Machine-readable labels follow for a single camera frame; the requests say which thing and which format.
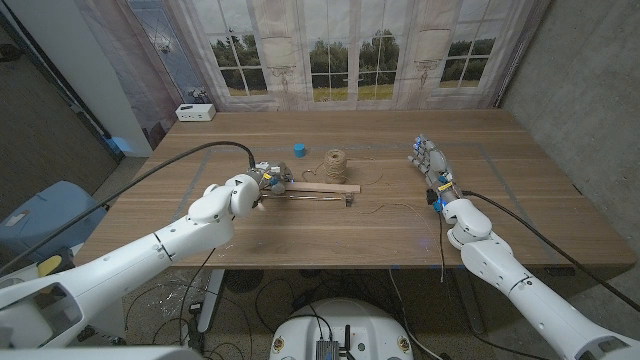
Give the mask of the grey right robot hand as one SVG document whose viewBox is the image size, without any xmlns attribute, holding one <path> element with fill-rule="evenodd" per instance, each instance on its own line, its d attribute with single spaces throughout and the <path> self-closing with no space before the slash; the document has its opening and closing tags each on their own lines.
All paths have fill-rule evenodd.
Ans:
<svg viewBox="0 0 640 360">
<path fill-rule="evenodd" d="M 424 135 L 416 137 L 413 154 L 408 156 L 408 160 L 425 176 L 427 199 L 430 204 L 440 199 L 445 205 L 463 197 L 446 157 L 437 145 Z"/>
</svg>

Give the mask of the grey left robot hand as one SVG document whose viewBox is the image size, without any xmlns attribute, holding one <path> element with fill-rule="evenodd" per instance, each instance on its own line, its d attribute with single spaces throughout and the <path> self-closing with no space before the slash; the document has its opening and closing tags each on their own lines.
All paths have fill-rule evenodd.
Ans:
<svg viewBox="0 0 640 360">
<path fill-rule="evenodd" d="M 258 183 L 260 190 L 269 190 L 274 195 L 286 192 L 286 183 L 294 181 L 293 174 L 284 162 L 260 162 L 248 174 Z"/>
</svg>

